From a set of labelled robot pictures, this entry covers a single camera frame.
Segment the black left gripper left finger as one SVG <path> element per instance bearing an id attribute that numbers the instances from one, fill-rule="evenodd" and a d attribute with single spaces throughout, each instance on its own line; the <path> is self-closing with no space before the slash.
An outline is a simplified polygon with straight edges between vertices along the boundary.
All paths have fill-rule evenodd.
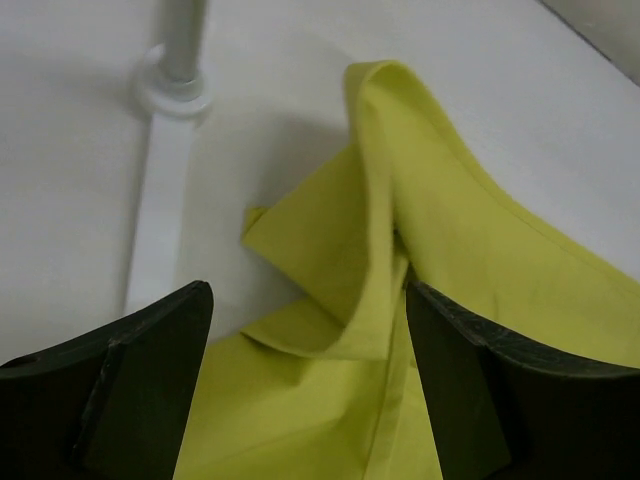
<path id="1" fill-rule="evenodd" d="M 1 367 L 4 479 L 170 479 L 214 307 L 194 281 Z"/>

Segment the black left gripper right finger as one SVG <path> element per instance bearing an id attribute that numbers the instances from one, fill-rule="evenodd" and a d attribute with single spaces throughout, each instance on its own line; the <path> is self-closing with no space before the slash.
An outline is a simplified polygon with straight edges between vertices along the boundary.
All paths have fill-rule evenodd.
<path id="1" fill-rule="evenodd" d="M 432 287 L 406 290 L 446 479 L 635 479 L 639 372 L 552 348 Z"/>

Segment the yellow-green trousers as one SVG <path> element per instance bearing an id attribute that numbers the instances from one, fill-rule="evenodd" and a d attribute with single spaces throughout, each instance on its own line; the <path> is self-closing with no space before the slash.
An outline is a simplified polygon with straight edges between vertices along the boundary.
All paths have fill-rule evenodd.
<path id="1" fill-rule="evenodd" d="M 573 355 L 639 372 L 639 286 L 527 211 L 396 62 L 345 73 L 351 140 L 246 215 L 302 296 L 208 346 L 179 479 L 446 479 L 406 311 L 417 281 Z"/>

